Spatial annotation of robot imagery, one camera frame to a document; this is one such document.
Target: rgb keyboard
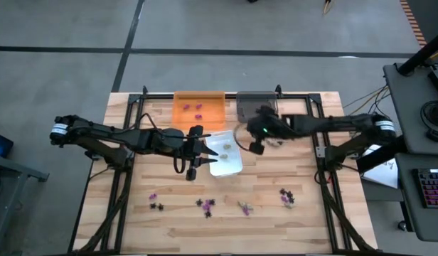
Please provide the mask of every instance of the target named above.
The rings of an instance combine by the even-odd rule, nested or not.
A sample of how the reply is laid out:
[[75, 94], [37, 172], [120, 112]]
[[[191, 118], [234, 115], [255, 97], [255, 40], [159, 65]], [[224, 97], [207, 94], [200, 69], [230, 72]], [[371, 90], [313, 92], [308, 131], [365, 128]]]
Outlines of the rgb keyboard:
[[416, 169], [415, 180], [425, 208], [438, 208], [438, 169]]

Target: orange tray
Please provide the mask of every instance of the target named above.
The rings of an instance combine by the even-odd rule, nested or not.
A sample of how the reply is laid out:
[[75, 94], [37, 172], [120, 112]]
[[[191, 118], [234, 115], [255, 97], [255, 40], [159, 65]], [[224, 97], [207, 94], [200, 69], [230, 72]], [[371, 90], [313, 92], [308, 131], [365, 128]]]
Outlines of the orange tray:
[[188, 130], [201, 125], [207, 130], [225, 128], [224, 92], [175, 92], [173, 95], [172, 125], [177, 129]]

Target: wooden table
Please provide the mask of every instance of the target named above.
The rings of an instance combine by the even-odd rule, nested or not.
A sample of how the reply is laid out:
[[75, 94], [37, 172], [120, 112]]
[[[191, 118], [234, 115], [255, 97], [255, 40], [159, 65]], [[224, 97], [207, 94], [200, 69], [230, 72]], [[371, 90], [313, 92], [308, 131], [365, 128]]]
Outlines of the wooden table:
[[[337, 92], [320, 93], [325, 115], [343, 115]], [[106, 125], [122, 126], [128, 95], [110, 95]], [[278, 105], [280, 114], [306, 114], [303, 100], [279, 100]], [[225, 106], [226, 129], [233, 129], [237, 125], [235, 101], [226, 100]], [[167, 128], [171, 125], [171, 107], [171, 100], [145, 100], [144, 112], [152, 116], [158, 127]], [[144, 119], [141, 128], [146, 127], [150, 125]], [[330, 133], [332, 144], [348, 139], [348, 133]], [[330, 252], [321, 190], [314, 182], [317, 168], [311, 138], [285, 142], [280, 148], [267, 146], [262, 156], [245, 151], [241, 151], [241, 156], [244, 167], [237, 176], [214, 178], [205, 165], [198, 168], [197, 179], [188, 182], [185, 174], [175, 173], [172, 158], [137, 155], [122, 253]], [[354, 161], [345, 164], [355, 166]], [[99, 161], [92, 167], [92, 174], [104, 168], [105, 163]], [[82, 247], [104, 220], [112, 177], [110, 171], [91, 180], [74, 249]], [[343, 169], [338, 172], [338, 179], [347, 217], [366, 242], [377, 247], [360, 176]], [[293, 209], [283, 206], [280, 188], [294, 194]], [[149, 208], [152, 193], [157, 193], [156, 201], [165, 205], [164, 211]], [[216, 200], [212, 218], [205, 218], [195, 204], [199, 198]], [[251, 203], [254, 212], [245, 216], [237, 201]], [[337, 219], [335, 227], [343, 248]], [[114, 241], [113, 229], [110, 237]]]

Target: purple object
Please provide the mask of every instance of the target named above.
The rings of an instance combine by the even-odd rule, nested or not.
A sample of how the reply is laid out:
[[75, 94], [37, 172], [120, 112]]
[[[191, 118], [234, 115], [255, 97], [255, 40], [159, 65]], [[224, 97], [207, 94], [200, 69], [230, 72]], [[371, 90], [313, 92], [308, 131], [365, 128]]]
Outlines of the purple object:
[[203, 209], [203, 210], [210, 210], [210, 209], [211, 209], [211, 206], [210, 206], [209, 204], [205, 203], [205, 204], [202, 206], [202, 209]]

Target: concrete floor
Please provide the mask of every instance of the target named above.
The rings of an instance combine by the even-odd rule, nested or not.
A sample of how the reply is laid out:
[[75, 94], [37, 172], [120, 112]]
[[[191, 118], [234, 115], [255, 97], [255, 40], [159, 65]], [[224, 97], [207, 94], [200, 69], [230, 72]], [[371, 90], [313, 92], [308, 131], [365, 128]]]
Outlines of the concrete floor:
[[[122, 48], [137, 0], [0, 0], [0, 46]], [[307, 50], [414, 53], [419, 48], [398, 0], [146, 0], [134, 48]], [[63, 253], [80, 206], [90, 161], [76, 146], [58, 149], [48, 135], [57, 115], [102, 120], [120, 54], [0, 52], [0, 134], [15, 141], [11, 159], [50, 173], [30, 182], [6, 251]], [[343, 104], [385, 85], [396, 58], [137, 55], [120, 91], [339, 91]], [[346, 109], [350, 113], [354, 107]], [[396, 120], [390, 98], [380, 108]], [[395, 229], [397, 203], [369, 203], [379, 248], [438, 255], [438, 243]]]

